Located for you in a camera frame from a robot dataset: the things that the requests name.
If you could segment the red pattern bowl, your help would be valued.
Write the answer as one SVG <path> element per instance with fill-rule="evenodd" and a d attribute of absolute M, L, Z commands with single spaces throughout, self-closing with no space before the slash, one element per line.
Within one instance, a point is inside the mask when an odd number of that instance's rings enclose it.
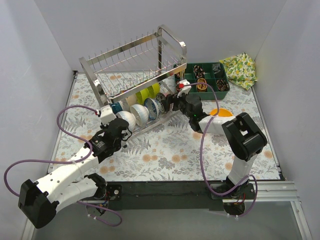
<path fill-rule="evenodd" d="M 162 103 L 162 101 L 164 101 L 165 99 L 166 99 L 166 96 L 163 93 L 159 92 L 156 94 L 155 100 L 156 100 L 157 105 L 159 107 L 159 110 L 162 114 L 166 113 L 165 108 L 164 108 L 164 104 Z"/>

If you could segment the yellow ribbed bowl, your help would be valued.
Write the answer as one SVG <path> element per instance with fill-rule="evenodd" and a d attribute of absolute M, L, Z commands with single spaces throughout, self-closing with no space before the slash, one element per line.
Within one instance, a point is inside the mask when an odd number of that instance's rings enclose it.
<path fill-rule="evenodd" d="M 232 117 L 233 116 L 233 114 L 229 110 L 227 110 L 225 108 L 220 108 L 220 109 L 215 108 L 210 112 L 211 116 L 214 116 L 216 114 L 219 117 Z"/>

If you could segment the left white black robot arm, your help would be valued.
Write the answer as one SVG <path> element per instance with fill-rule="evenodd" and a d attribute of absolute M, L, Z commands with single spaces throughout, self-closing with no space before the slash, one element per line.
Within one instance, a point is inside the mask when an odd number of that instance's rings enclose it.
<path fill-rule="evenodd" d="M 129 123 L 115 118 L 77 152 L 77 156 L 88 156 L 85 160 L 71 159 L 35 182 L 26 180 L 20 187 L 18 207 L 40 229 L 60 210 L 79 200 L 105 198 L 109 193 L 106 180 L 96 173 L 85 173 L 119 151 L 131 135 Z"/>

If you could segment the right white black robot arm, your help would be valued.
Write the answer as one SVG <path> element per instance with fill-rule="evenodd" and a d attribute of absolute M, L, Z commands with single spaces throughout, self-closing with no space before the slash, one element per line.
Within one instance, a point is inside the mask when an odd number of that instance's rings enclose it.
<path fill-rule="evenodd" d="M 249 184 L 250 171 L 257 156 L 262 152 L 268 141 L 251 116 L 243 112 L 237 116 L 220 117 L 204 112 L 201 98 L 198 95 L 181 96 L 168 94 L 157 98 L 165 111 L 180 111 L 188 118 L 194 132 L 201 133 L 199 158 L 202 177 L 208 190 L 219 197 L 229 196 L 237 199 L 245 192 Z M 235 156 L 232 168 L 225 183 L 218 188 L 209 184 L 203 166 L 203 146 L 205 135 L 225 136 Z"/>

